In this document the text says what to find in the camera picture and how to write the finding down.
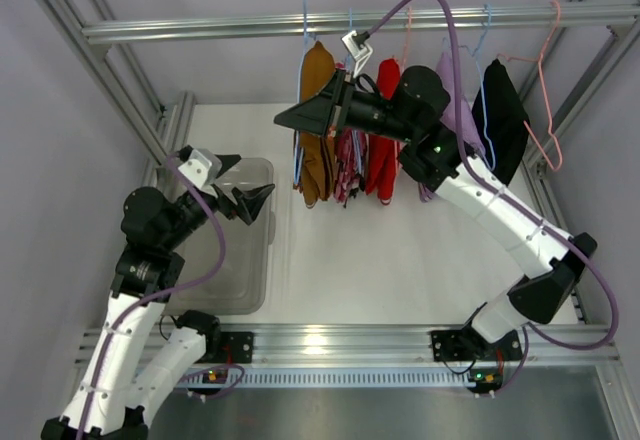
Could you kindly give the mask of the brown trousers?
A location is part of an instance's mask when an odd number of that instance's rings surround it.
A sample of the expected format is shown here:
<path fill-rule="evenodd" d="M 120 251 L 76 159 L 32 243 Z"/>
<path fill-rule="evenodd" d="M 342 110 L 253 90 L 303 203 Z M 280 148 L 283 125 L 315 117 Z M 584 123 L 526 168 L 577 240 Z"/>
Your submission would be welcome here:
<path fill-rule="evenodd" d="M 302 62 L 300 101 L 304 102 L 317 94 L 334 72 L 333 56 L 317 41 Z M 300 146 L 304 155 L 299 191 L 303 195 L 305 206 L 311 209 L 318 201 L 327 201 L 333 194 L 336 170 L 334 141 L 301 133 Z"/>

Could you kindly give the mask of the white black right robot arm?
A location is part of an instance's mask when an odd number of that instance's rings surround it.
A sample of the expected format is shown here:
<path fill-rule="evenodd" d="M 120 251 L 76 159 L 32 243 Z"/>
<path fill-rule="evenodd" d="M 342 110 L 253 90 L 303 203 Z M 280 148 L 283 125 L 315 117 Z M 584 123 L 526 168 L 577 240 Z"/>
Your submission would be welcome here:
<path fill-rule="evenodd" d="M 579 282 L 595 240 L 555 229 L 492 176 L 441 122 L 450 96 L 435 71 L 409 67 L 390 98 L 359 86 L 338 70 L 318 93 L 277 114 L 274 122 L 318 137 L 350 128 L 404 142 L 398 161 L 405 172 L 471 217 L 517 263 L 521 279 L 454 331 L 469 356 L 486 357 L 528 323 L 548 324 Z"/>

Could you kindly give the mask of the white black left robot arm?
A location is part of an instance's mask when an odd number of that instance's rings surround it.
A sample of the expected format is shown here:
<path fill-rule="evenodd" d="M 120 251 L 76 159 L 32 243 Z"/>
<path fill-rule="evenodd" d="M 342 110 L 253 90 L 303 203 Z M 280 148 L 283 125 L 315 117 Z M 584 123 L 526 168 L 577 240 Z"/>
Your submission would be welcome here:
<path fill-rule="evenodd" d="M 190 368 L 218 355 L 219 319 L 188 310 L 155 357 L 144 368 L 138 366 L 171 296 L 213 279 L 221 269 L 226 240 L 216 216 L 250 225 L 275 189 L 269 183 L 224 193 L 216 181 L 241 159 L 185 146 L 166 159 L 184 193 L 170 201 L 158 188 L 144 186 L 126 198 L 121 222 L 126 245 L 116 263 L 96 347 L 72 399 L 45 422 L 41 438 L 145 439 L 167 397 L 192 378 Z M 209 271 L 180 284 L 185 260 L 177 249 L 205 223 L 216 232 L 218 258 Z"/>

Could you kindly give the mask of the pink patterned trousers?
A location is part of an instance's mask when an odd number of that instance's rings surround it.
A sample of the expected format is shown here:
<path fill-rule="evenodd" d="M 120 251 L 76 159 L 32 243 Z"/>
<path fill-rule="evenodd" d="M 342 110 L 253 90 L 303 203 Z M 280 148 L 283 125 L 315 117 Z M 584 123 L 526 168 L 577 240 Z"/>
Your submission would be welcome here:
<path fill-rule="evenodd" d="M 333 197 L 343 208 L 364 190 L 367 162 L 367 136 L 358 130 L 345 128 L 336 136 L 336 177 Z"/>

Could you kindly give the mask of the red trousers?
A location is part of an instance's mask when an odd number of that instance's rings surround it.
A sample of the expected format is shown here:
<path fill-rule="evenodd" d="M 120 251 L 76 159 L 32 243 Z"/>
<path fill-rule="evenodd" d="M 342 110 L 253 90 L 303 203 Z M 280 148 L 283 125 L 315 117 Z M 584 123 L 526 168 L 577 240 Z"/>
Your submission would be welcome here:
<path fill-rule="evenodd" d="M 381 95 L 390 100 L 401 77 L 400 65 L 395 58 L 383 60 L 378 69 L 376 86 Z M 369 135 L 369 161 L 365 193 L 375 193 L 383 206 L 393 199 L 398 175 L 397 155 L 399 143 L 379 135 Z"/>

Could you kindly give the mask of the pink hanger with red trousers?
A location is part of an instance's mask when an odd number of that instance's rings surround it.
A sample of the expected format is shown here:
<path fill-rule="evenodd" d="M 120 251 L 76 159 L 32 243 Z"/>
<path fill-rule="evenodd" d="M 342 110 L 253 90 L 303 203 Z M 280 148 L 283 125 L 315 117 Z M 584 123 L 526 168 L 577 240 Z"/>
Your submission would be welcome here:
<path fill-rule="evenodd" d="M 404 44 L 403 44 L 402 54 L 399 60 L 399 68 L 401 73 L 404 72 L 407 66 L 408 56 L 410 52 L 412 25 L 413 25 L 413 9 L 411 6 L 408 6 L 406 9 L 406 29 L 405 29 L 405 36 L 404 36 Z"/>

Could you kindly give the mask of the blue hanger with lilac trousers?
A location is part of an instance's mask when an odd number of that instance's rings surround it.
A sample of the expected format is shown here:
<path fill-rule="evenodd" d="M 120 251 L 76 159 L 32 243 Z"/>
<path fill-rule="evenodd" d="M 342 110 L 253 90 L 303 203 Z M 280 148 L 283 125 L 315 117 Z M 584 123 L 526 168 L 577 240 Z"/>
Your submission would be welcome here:
<path fill-rule="evenodd" d="M 494 143 L 491 140 L 488 127 L 488 112 L 487 112 L 487 100 L 484 86 L 484 75 L 480 66 L 480 55 L 482 53 L 482 47 L 484 40 L 489 29 L 492 26 L 493 10 L 490 4 L 484 5 L 484 12 L 487 14 L 487 20 L 482 23 L 483 30 L 480 38 L 474 49 L 468 45 L 460 45 L 460 49 L 464 49 L 469 56 L 474 60 L 477 70 L 480 86 L 476 96 L 480 100 L 480 127 L 477 127 L 475 119 L 472 114 L 472 108 L 470 103 L 466 99 L 465 95 L 461 95 L 461 117 L 462 117 L 462 139 L 468 144 L 473 151 L 478 154 L 485 165 L 490 171 L 493 171 L 497 166 L 497 156 L 495 152 Z M 436 71 L 441 75 L 443 85 L 446 87 L 451 100 L 454 100 L 454 81 L 453 81 L 453 50 L 450 45 L 448 37 L 444 37 L 442 40 L 443 51 L 440 57 Z M 442 117 L 442 123 L 450 130 L 456 132 L 455 123 L 455 108 L 452 103 L 449 103 L 445 109 L 445 113 Z"/>

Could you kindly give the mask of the black trousers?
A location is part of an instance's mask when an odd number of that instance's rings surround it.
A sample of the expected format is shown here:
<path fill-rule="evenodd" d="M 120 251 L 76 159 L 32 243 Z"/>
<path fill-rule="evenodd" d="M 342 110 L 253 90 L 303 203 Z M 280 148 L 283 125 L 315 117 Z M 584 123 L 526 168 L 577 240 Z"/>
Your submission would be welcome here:
<path fill-rule="evenodd" d="M 484 70 L 484 86 L 487 100 L 488 133 L 494 143 L 497 166 L 494 176 L 509 185 L 522 161 L 530 125 L 521 99 L 500 60 L 493 60 Z M 480 100 L 475 98 L 472 114 L 480 127 Z"/>

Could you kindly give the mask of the clear plastic bin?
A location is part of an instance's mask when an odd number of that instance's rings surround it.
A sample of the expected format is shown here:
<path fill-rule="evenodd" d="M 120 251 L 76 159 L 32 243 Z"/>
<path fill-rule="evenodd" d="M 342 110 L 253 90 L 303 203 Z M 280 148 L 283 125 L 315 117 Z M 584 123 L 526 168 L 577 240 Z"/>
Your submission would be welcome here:
<path fill-rule="evenodd" d="M 275 235 L 272 206 L 273 197 L 269 196 L 251 225 L 239 219 L 228 220 L 220 213 L 216 215 L 226 245 L 220 270 L 212 279 L 172 294 L 166 314 L 177 316 L 186 310 L 198 310 L 216 316 L 248 315 L 261 307 L 266 292 L 269 245 Z M 185 260 L 179 284 L 211 270 L 219 258 L 219 241 L 211 223 L 198 228 L 176 252 Z"/>

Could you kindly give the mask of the left aluminium frame post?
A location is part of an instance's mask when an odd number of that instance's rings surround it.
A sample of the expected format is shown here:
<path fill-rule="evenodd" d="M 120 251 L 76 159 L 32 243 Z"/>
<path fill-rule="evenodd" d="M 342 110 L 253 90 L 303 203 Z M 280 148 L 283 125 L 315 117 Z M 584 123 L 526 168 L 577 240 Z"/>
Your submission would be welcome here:
<path fill-rule="evenodd" d="M 83 64 L 106 100 L 141 142 L 152 164 L 163 164 L 168 153 L 175 149 L 175 143 L 186 137 L 189 117 L 195 105 L 193 94 L 183 92 L 179 95 L 175 109 L 187 118 L 179 119 L 178 125 L 174 128 L 167 127 L 165 132 L 169 138 L 163 140 L 157 125 L 166 108 L 132 49 L 127 46 L 116 49 L 133 77 L 133 85 L 128 86 L 109 59 L 110 48 L 92 45 L 83 33 L 83 28 L 88 22 L 74 0 L 36 2 Z"/>

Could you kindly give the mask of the aluminium frame post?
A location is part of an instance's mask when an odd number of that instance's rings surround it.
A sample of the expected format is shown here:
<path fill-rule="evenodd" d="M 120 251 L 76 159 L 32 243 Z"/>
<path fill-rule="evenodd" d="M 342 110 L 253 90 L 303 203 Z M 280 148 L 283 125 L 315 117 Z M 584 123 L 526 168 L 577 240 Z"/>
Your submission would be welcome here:
<path fill-rule="evenodd" d="M 567 0 L 591 3 L 638 3 L 639 0 Z M 547 134 L 547 117 L 543 95 L 548 95 L 553 133 L 561 144 L 564 166 L 569 166 L 568 135 L 578 125 L 586 110 L 624 56 L 639 43 L 639 19 L 627 26 L 561 27 L 551 39 L 543 61 L 544 78 L 532 71 L 521 88 L 525 105 L 530 108 L 532 123 L 545 150 L 528 148 L 524 164 L 532 174 L 546 177 L 552 168 L 546 161 L 558 160 L 553 139 Z"/>
<path fill-rule="evenodd" d="M 187 118 L 179 119 L 178 125 L 174 128 L 167 127 L 165 132 L 169 138 L 163 140 L 157 125 L 166 108 L 132 49 L 127 46 L 116 49 L 133 77 L 133 85 L 128 86 L 109 59 L 110 48 L 92 45 L 83 33 L 83 28 L 88 22 L 74 0 L 36 2 L 83 64 L 106 100 L 141 142 L 152 164 L 163 164 L 168 153 L 175 149 L 175 143 L 186 137 L 189 117 L 195 105 L 193 94 L 183 92 L 179 95 L 175 109 Z"/>

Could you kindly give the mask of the right aluminium frame post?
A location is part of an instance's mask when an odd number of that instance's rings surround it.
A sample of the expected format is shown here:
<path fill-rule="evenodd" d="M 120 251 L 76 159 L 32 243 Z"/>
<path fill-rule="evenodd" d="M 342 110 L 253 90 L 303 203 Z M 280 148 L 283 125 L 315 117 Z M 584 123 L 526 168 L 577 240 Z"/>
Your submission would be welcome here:
<path fill-rule="evenodd" d="M 638 3 L 639 0 L 567 0 L 591 3 Z M 569 166 L 568 135 L 578 125 L 586 110 L 624 56 L 639 43 L 639 19 L 627 26 L 561 27 L 551 39 L 543 61 L 544 78 L 532 71 L 521 88 L 525 105 L 530 108 L 532 123 L 545 150 L 528 148 L 524 164 L 532 174 L 546 177 L 552 168 L 546 161 L 558 160 L 553 139 L 547 134 L 547 117 L 543 95 L 548 95 L 553 133 L 561 144 L 564 166 Z"/>

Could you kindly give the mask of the aluminium hanging rail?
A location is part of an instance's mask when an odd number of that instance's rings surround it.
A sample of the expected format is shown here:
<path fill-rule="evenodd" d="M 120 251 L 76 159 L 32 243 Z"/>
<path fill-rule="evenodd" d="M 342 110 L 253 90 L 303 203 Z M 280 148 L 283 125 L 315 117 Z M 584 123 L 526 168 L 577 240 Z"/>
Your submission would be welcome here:
<path fill-rule="evenodd" d="M 455 7 L 459 29 L 546 27 L 556 19 L 562 26 L 627 26 L 639 19 L 638 3 L 566 2 L 535 6 Z M 108 20 L 88 24 L 81 33 L 91 45 L 116 45 L 205 39 L 240 39 L 338 35 L 369 31 L 381 12 L 279 14 L 254 17 L 160 20 Z"/>

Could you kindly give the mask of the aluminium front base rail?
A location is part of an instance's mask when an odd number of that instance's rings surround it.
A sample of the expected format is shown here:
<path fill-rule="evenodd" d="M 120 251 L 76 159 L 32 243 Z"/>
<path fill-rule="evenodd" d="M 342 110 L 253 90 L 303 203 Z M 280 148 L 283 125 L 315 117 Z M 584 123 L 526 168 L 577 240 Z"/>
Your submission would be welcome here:
<path fill-rule="evenodd" d="M 232 350 L 224 358 L 262 368 L 431 368 L 466 366 L 475 360 L 443 326 L 227 324 L 222 332 Z M 531 366 L 597 365 L 620 360 L 612 342 L 594 350 L 570 350 L 548 342 L 531 328 L 491 347 L 477 363 L 493 363 L 495 351 L 509 365 L 522 358 Z"/>

